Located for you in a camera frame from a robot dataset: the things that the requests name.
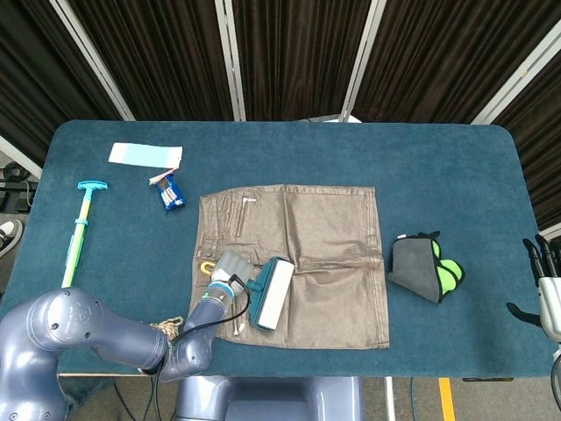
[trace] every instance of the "gray cloth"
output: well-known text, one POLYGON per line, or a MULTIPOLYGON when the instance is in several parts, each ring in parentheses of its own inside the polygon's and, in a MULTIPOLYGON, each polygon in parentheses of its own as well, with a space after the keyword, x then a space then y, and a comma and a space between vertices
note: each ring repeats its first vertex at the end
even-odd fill
MULTIPOLYGON (((209 283, 201 263, 218 260, 227 249, 258 268, 280 256, 295 264, 295 274, 275 331, 250 326, 244 314, 238 336, 230 322, 219 337, 291 348, 389 347, 373 188, 273 185, 202 197, 191 309, 209 283)), ((242 294, 238 311, 244 306, 242 294)))
POLYGON ((393 248, 393 270, 387 278, 433 303, 440 303, 443 293, 431 241, 397 239, 393 248))

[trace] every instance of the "black cable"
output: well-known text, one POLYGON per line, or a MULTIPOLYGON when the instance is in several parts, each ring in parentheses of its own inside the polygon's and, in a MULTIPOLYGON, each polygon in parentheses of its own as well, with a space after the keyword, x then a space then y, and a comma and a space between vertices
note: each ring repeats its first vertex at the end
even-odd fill
POLYGON ((132 415, 131 410, 129 410, 129 407, 124 402, 123 395, 121 395, 121 392, 120 392, 119 388, 117 387, 116 383, 113 383, 113 388, 115 388, 115 392, 117 392, 117 397, 119 398, 119 401, 121 401, 121 404, 123 405, 124 410, 126 410, 126 413, 129 414, 129 417, 131 417, 131 420, 132 421, 137 421, 136 418, 132 415))
POLYGON ((29 182, 24 182, 24 183, 25 183, 25 200, 27 201, 27 204, 31 208, 33 206, 32 203, 29 201, 29 190, 31 189, 31 187, 29 187, 29 182))
POLYGON ((17 162, 10 162, 2 168, 4 179, 7 182, 23 182, 31 175, 29 171, 19 165, 17 162))
POLYGON ((156 381, 154 382, 156 384, 156 418, 158 419, 158 421, 161 421, 160 401, 158 401, 158 384, 160 383, 160 373, 163 367, 164 367, 164 363, 162 360, 162 363, 158 368, 158 373, 156 373, 156 381))
MULTIPOLYGON (((209 322, 209 323, 204 323, 202 325, 198 325, 198 326, 194 326, 190 329, 187 329, 185 332, 180 333, 179 335, 177 335, 177 338, 175 338, 174 340, 172 340, 172 347, 174 346, 174 344, 176 344, 178 341, 180 341, 181 339, 185 338, 187 335, 189 335, 190 333, 196 332, 196 331, 200 331, 201 329, 206 329, 207 327, 211 327, 211 326, 216 326, 216 325, 222 325, 224 323, 228 323, 231 322, 232 320, 235 320, 236 318, 239 318, 242 314, 244 314, 247 309, 249 308, 249 304, 250 304, 250 295, 249 295, 249 289, 247 288, 247 286, 244 284, 244 282, 238 278, 237 275, 232 275, 230 278, 230 284, 232 283, 238 283, 240 284, 242 287, 244 287, 244 291, 245 294, 247 295, 247 303, 245 303, 245 307, 243 310, 241 310, 238 314, 230 317, 230 318, 224 318, 222 320, 217 320, 215 322, 209 322)), ((164 358, 162 359, 160 365, 158 366, 158 370, 156 371, 155 374, 155 401, 156 401, 156 418, 158 419, 158 421, 161 421, 161 414, 160 414, 160 402, 158 400, 158 383, 160 382, 160 373, 161 370, 164 368, 164 366, 166 365, 166 358, 167 358, 167 353, 164 355, 164 358)))
POLYGON ((551 376, 550 376, 550 380, 551 380, 551 391, 553 392, 553 397, 555 398, 555 403, 557 404, 557 407, 559 408, 559 410, 561 410, 561 397, 559 396, 559 394, 561 393, 561 384, 558 384, 557 387, 555 387, 555 378, 557 376, 557 370, 561 369, 561 354, 557 357, 557 359, 555 360, 555 362, 553 363, 553 367, 551 368, 551 376))
POLYGON ((150 404, 154 398, 154 379, 150 377, 150 397, 148 398, 148 404, 144 409, 144 415, 142 416, 142 421, 146 421, 146 416, 148 415, 148 410, 150 409, 150 404))
POLYGON ((417 405, 415 403, 417 396, 415 395, 415 386, 413 381, 413 377, 411 377, 409 392, 411 394, 411 412, 413 413, 413 421, 417 421, 417 405))

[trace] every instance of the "rope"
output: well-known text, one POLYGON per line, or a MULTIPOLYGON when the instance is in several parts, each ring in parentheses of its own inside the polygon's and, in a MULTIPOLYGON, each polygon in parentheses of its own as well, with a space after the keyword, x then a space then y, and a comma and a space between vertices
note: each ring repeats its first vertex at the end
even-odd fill
POLYGON ((164 332, 169 340, 174 340, 179 336, 179 328, 183 325, 183 318, 181 316, 177 318, 169 318, 159 323, 150 323, 151 327, 160 329, 164 332))

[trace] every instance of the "black curtain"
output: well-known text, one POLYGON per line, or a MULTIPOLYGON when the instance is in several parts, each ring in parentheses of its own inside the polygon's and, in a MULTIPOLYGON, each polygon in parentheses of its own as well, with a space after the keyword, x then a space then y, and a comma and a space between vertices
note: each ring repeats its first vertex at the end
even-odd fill
POLYGON ((70 4, 137 119, 233 119, 214 2, 70 4))
POLYGON ((470 123, 560 18, 558 0, 388 1, 352 115, 470 123))
POLYGON ((561 222, 561 53, 495 119, 510 130, 540 229, 561 222))
POLYGON ((2 0, 0 134, 42 165, 73 118, 120 116, 48 0, 2 0))
POLYGON ((338 114, 370 0, 234 0, 248 120, 338 114))

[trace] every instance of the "blue table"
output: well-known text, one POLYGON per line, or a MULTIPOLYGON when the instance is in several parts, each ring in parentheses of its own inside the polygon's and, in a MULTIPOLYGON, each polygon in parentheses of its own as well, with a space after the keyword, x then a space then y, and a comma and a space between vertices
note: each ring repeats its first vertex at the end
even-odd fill
MULTIPOLYGON (((441 305, 387 285, 390 348, 287 350, 214 344, 207 374, 546 375, 553 344, 515 320, 538 310, 523 237, 537 232, 510 135, 496 126, 72 121, 55 134, 0 316, 60 286, 82 202, 98 179, 75 285, 128 318, 185 314, 198 198, 238 186, 375 186, 384 258, 402 233, 440 230, 444 256, 467 277, 441 305), (115 142, 183 146, 176 179, 185 208, 165 212, 147 179, 161 172, 112 164, 115 142)), ((62 373, 134 374, 89 349, 64 353, 62 373)))

